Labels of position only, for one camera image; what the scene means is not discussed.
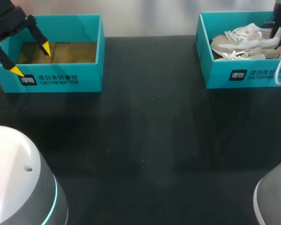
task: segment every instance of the gray wall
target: gray wall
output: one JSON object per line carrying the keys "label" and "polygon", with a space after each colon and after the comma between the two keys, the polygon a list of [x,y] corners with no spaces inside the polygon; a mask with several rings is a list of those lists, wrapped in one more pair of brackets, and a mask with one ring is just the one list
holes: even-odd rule
{"label": "gray wall", "polygon": [[27,14],[102,14],[106,36],[195,34],[199,12],[272,10],[274,0],[12,0]]}

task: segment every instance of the small hole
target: small hole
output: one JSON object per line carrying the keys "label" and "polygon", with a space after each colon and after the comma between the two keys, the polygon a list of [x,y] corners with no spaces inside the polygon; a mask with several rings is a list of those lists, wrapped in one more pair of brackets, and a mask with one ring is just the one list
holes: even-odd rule
{"label": "small hole", "polygon": [[27,172],[31,172],[32,171],[32,168],[30,166],[28,166],[28,165],[23,166],[23,168]]}

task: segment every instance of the beige sneaker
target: beige sneaker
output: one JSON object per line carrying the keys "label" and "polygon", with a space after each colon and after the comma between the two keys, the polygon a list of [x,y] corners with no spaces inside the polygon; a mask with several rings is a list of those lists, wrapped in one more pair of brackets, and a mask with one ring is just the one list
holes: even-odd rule
{"label": "beige sneaker", "polygon": [[281,59],[281,46],[277,49],[261,49],[255,48],[248,51],[249,56],[263,54],[266,59]]}
{"label": "beige sneaker", "polygon": [[251,23],[248,26],[237,28],[234,31],[226,31],[224,35],[218,35],[212,39],[211,48],[217,54],[239,52],[246,49],[274,49],[281,39],[281,28],[275,37],[270,38],[271,28],[260,28]]}
{"label": "beige sneaker", "polygon": [[241,51],[233,53],[223,53],[223,58],[217,59],[215,61],[225,61],[225,60],[265,60],[263,54],[257,53],[255,55],[248,55],[248,52]]}

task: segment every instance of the shoebox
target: shoebox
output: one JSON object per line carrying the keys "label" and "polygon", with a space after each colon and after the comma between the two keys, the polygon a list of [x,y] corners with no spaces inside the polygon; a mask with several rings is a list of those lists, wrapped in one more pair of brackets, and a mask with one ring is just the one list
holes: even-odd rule
{"label": "shoebox", "polygon": [[206,88],[276,87],[274,74],[279,59],[215,61],[209,41],[225,31],[255,23],[263,27],[273,12],[204,12],[199,15],[196,46]]}
{"label": "shoebox", "polygon": [[0,63],[6,93],[100,92],[105,39],[100,15],[39,15],[37,26],[50,43],[51,56],[38,48],[28,29],[0,45],[24,73],[19,77]]}

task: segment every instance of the black logo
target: black logo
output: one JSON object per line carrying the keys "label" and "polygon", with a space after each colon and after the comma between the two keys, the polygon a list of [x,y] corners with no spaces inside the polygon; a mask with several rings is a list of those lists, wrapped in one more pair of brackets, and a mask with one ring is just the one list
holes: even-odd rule
{"label": "black logo", "polygon": [[231,72],[229,80],[230,81],[243,81],[245,75],[247,74],[247,71],[248,70],[246,70],[246,69],[235,69]]}
{"label": "black logo", "polygon": [[35,86],[37,85],[33,75],[19,76],[19,80],[23,86]]}

